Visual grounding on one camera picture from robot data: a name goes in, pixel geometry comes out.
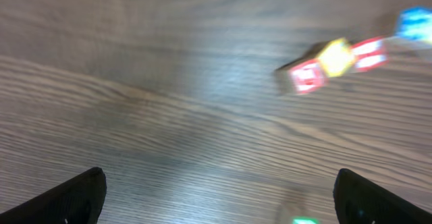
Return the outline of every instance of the red and white block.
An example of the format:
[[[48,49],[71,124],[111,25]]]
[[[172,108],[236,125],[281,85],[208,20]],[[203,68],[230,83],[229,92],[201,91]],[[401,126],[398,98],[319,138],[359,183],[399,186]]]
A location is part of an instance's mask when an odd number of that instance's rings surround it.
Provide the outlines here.
[[[305,61],[289,69],[288,73],[297,94],[308,94],[326,84],[327,79],[316,59]]]
[[[387,63],[387,54],[383,38],[371,38],[352,46],[352,52],[357,57],[354,67],[356,72],[367,72]]]

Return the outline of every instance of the blue object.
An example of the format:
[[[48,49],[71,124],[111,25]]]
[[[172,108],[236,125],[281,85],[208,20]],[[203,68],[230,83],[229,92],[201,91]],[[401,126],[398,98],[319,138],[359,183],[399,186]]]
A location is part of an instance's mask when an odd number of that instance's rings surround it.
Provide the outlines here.
[[[409,40],[431,40],[432,10],[413,7],[401,12],[396,36]]]

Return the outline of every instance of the yellow block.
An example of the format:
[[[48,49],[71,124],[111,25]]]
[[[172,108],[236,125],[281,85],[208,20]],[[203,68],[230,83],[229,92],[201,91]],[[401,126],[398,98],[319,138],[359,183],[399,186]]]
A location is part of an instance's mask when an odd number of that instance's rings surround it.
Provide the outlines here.
[[[317,59],[328,77],[342,76],[356,62],[356,56],[345,38],[331,41]]]

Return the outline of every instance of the wooden surface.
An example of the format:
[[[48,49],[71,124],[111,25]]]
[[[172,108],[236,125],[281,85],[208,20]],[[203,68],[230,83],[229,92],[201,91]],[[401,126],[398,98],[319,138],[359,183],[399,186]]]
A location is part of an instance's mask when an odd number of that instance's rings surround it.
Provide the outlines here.
[[[306,96],[273,71],[432,0],[0,0],[0,212],[99,166],[99,223],[336,223],[350,168],[432,211],[432,65]]]

